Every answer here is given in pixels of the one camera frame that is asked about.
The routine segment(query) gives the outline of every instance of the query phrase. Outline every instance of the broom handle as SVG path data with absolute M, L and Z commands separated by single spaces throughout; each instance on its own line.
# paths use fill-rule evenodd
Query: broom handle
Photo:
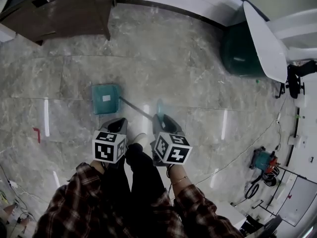
M 128 102 L 126 99 L 123 99 L 121 96 L 119 97 L 119 99 L 122 100 L 125 104 L 129 105 L 135 111 L 139 112 L 141 115 L 145 116 L 150 121 L 153 121 L 153 117 L 150 116 L 148 113 L 145 113 L 143 110 L 139 109 L 137 106 L 135 106 L 132 103 Z

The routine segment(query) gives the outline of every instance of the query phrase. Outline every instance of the marble floor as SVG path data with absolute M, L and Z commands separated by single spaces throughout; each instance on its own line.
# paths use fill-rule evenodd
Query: marble floor
M 104 121 L 126 117 L 129 137 L 151 134 L 151 123 L 130 107 L 115 116 L 94 115 L 91 86 L 96 84 L 120 84 L 123 96 L 150 114 L 159 98 L 164 101 L 165 112 L 194 147 L 185 165 L 189 177 L 203 181 L 198 186 L 211 200 L 244 198 L 246 182 L 257 176 L 248 168 L 253 150 L 263 145 L 272 151 L 279 142 L 279 112 L 277 155 L 285 163 L 295 126 L 293 100 L 274 99 L 277 82 L 228 74 L 219 58 L 221 30 L 178 13 L 129 4 L 111 11 L 109 29 L 110 41 L 77 36 L 40 47 L 17 36 L 0 46 L 0 164 L 36 219 L 57 188 L 54 173 L 65 184 L 79 163 L 91 161 L 92 135 Z M 160 172 L 169 187 L 165 171 Z M 14 194 L 0 174 L 0 189 L 12 202 Z M 128 168 L 127 175 L 131 182 Z

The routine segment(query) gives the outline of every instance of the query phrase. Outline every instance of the white sneaker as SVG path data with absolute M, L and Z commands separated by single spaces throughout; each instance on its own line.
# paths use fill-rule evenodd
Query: white sneaker
M 139 135 L 137 135 L 137 136 L 134 138 L 132 144 L 138 143 L 138 144 L 140 144 L 140 145 L 143 147 L 143 149 L 144 149 L 144 148 L 147 146 L 148 141 L 149 141 L 148 136 L 147 136 L 145 133 L 140 133 Z

